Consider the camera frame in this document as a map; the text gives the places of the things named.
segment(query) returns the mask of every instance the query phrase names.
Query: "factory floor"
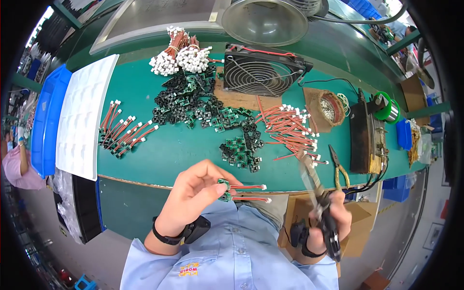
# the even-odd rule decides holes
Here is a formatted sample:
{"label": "factory floor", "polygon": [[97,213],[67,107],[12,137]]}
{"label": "factory floor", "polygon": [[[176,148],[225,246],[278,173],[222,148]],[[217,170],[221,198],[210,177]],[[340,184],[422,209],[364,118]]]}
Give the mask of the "factory floor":
{"label": "factory floor", "polygon": [[[341,290],[356,289],[378,267],[383,268],[380,273],[385,277],[394,269],[414,226],[424,188],[424,175],[418,174],[414,189],[403,203],[390,206],[394,202],[380,200],[379,211],[388,209],[378,214],[361,257],[344,257],[341,261]],[[87,244],[79,245],[67,231],[67,236],[61,232],[53,193],[49,189],[21,190],[20,195],[43,240],[52,241],[49,248],[62,267],[77,278],[85,273],[101,289],[119,288],[131,240],[106,230]]]}

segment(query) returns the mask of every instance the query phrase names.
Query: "metal bowl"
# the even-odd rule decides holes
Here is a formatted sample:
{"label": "metal bowl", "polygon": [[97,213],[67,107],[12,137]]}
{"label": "metal bowl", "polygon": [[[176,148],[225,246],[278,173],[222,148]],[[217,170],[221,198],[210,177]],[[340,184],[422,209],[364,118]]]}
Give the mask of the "metal bowl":
{"label": "metal bowl", "polygon": [[239,0],[224,12],[222,26],[241,42],[283,46],[299,41],[306,34],[308,20],[283,0]]}

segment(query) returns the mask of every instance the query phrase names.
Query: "person in pink shirt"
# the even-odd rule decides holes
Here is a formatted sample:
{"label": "person in pink shirt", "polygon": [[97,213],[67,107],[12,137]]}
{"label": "person in pink shirt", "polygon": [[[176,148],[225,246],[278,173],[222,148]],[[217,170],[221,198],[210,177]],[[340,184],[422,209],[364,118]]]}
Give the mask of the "person in pink shirt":
{"label": "person in pink shirt", "polygon": [[19,139],[18,145],[4,155],[2,150],[2,165],[6,179],[14,187],[22,189],[42,189],[46,182],[31,166],[31,152],[24,146],[24,138]]}

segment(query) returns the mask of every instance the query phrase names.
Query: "solder wire spool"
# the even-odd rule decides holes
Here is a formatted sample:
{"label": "solder wire spool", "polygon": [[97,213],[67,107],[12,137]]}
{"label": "solder wire spool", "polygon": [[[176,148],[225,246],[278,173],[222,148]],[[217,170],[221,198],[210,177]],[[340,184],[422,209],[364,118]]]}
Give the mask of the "solder wire spool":
{"label": "solder wire spool", "polygon": [[396,124],[401,117],[400,114],[400,106],[398,103],[391,99],[390,96],[383,91],[379,91],[374,95],[374,99],[376,96],[382,95],[385,99],[387,99],[388,104],[382,108],[381,110],[374,113],[374,116],[382,121],[387,122],[387,124],[394,125]]}

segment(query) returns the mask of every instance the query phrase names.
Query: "cork pad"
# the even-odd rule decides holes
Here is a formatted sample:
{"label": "cork pad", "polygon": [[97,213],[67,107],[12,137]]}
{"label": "cork pad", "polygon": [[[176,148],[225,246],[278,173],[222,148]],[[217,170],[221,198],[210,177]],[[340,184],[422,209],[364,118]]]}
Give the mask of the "cork pad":
{"label": "cork pad", "polygon": [[[303,88],[303,94],[304,94],[304,100],[306,102],[306,105],[308,106],[311,115],[316,122],[317,125],[317,131],[319,133],[329,133],[332,127],[338,126],[341,123],[343,123],[343,120],[345,119],[345,114],[343,110],[343,105],[342,102],[337,98],[337,96],[329,91],[329,90],[319,90],[319,89],[313,89],[313,88]],[[321,106],[320,106],[320,101],[319,99],[324,96],[324,95],[330,95],[333,98],[334,103],[336,104],[335,106],[335,113],[339,116],[337,122],[332,122],[326,116],[323,114],[321,111]],[[314,131],[314,123],[313,121],[309,120],[309,125],[311,129]]]}
{"label": "cork pad", "polygon": [[[216,71],[222,72],[222,66],[218,66]],[[224,107],[233,107],[239,108],[243,107],[249,110],[259,111],[258,102],[256,101],[256,95],[248,95],[236,92],[227,92],[222,90],[223,82],[222,80],[218,79],[216,75],[216,84],[214,86],[214,95],[218,98],[218,100],[224,103]],[[282,106],[282,97],[260,97],[261,105],[263,106],[263,110],[267,110],[270,107],[274,106]]]}

